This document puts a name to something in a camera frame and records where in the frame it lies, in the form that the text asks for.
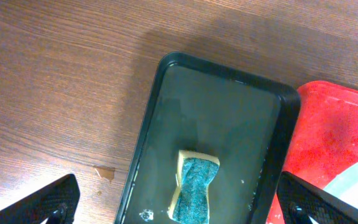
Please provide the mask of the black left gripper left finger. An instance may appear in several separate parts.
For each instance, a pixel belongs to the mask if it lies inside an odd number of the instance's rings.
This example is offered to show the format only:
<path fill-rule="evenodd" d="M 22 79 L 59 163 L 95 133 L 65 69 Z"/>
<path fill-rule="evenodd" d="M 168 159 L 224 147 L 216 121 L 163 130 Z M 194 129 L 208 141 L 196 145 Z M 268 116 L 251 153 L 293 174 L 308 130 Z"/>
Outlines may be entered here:
<path fill-rule="evenodd" d="M 0 223 L 72 224 L 80 199 L 74 174 L 67 174 L 0 210 Z"/>

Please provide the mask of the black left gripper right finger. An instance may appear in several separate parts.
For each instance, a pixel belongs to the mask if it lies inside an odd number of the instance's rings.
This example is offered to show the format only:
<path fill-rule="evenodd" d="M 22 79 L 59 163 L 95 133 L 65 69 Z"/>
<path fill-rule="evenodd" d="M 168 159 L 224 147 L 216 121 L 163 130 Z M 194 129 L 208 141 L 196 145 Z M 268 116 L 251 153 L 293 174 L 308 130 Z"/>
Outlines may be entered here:
<path fill-rule="evenodd" d="M 358 209 L 284 171 L 277 197 L 285 224 L 358 224 Z"/>

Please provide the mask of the green and yellow sponge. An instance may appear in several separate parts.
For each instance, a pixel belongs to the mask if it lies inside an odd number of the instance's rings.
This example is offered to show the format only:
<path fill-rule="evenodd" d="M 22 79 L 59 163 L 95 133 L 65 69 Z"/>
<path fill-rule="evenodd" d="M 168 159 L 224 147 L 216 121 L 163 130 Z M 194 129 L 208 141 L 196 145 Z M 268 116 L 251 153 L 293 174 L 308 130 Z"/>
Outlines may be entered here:
<path fill-rule="evenodd" d="M 195 151 L 178 152 L 177 187 L 168 217 L 181 224 L 209 223 L 209 185 L 218 173 L 217 157 Z"/>

